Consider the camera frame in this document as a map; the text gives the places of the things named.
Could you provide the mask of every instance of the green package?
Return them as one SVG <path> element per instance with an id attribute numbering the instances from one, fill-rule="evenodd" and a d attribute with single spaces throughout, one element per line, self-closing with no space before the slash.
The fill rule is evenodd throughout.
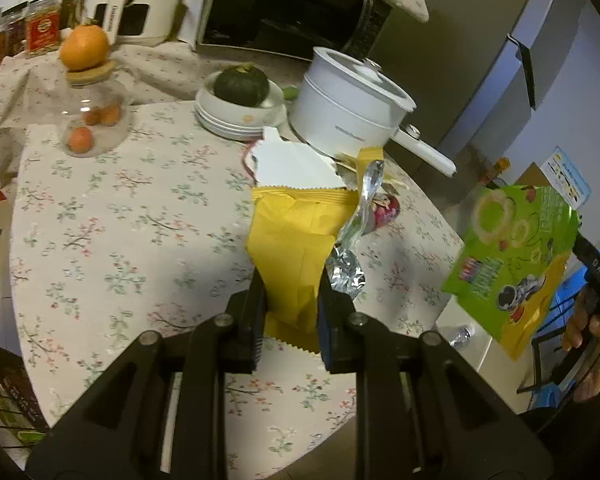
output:
<path id="1" fill-rule="evenodd" d="M 562 281 L 578 224 L 553 187 L 484 189 L 443 290 L 517 359 Z"/>

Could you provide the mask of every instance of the stacked plates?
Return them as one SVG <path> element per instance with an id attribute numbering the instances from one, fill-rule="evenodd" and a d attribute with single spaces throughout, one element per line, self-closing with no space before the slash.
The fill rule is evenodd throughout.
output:
<path id="1" fill-rule="evenodd" d="M 286 120 L 282 90 L 269 81 L 269 95 L 259 107 L 249 108 L 222 101 L 213 94 L 220 72 L 206 78 L 196 94 L 196 117 L 203 128 L 225 139 L 250 140 L 262 137 L 263 126 L 278 126 Z"/>

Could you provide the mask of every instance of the silver foil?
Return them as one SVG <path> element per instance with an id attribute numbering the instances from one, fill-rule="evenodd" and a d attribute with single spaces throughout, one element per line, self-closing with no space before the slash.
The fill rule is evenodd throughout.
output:
<path id="1" fill-rule="evenodd" d="M 365 286 L 365 273 L 355 250 L 365 232 L 371 211 L 371 201 L 382 184 L 384 160 L 373 160 L 366 167 L 362 178 L 360 201 L 353 215 L 338 232 L 338 239 L 325 263 L 331 280 L 331 288 L 348 294 L 352 299 Z"/>

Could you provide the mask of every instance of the microwave oven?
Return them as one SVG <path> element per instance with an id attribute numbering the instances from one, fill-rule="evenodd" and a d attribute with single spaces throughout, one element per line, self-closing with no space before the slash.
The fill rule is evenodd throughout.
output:
<path id="1" fill-rule="evenodd" d="M 384 0 L 203 0 L 196 44 L 307 60 L 325 46 L 364 59 L 390 12 Z"/>

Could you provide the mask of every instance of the white electric pot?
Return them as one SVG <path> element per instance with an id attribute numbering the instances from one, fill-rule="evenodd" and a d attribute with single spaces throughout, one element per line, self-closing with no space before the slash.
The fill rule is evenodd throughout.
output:
<path id="1" fill-rule="evenodd" d="M 416 128 L 400 129 L 415 110 L 407 92 L 364 63 L 336 50 L 314 48 L 314 60 L 304 75 L 289 123 L 296 133 L 320 152 L 356 157 L 365 146 L 384 146 L 393 139 L 426 160 L 446 176 L 456 165 L 422 142 Z"/>

